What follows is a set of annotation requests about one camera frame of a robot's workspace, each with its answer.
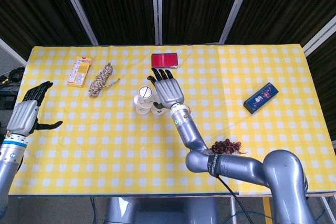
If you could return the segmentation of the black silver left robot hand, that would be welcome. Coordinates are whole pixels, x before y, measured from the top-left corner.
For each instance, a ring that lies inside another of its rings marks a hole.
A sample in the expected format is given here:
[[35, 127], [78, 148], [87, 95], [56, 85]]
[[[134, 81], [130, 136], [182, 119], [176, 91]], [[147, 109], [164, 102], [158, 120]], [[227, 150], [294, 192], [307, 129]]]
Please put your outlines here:
[[8, 133], [27, 137], [34, 130], [53, 130], [63, 124], [63, 121], [58, 121], [54, 124], [41, 124], [38, 122], [37, 115], [39, 108], [47, 90], [52, 86], [52, 82], [46, 81], [26, 92], [22, 102], [14, 107], [13, 114], [6, 128]]

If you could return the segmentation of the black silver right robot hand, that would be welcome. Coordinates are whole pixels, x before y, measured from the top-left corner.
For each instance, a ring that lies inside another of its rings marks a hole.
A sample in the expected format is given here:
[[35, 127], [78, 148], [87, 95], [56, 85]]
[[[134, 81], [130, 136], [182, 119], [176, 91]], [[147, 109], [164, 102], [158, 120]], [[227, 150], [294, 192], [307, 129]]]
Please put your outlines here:
[[184, 103], [184, 94], [169, 70], [151, 68], [155, 77], [148, 76], [147, 79], [152, 82], [159, 97], [159, 102], [153, 102], [157, 109], [170, 109], [175, 104]]

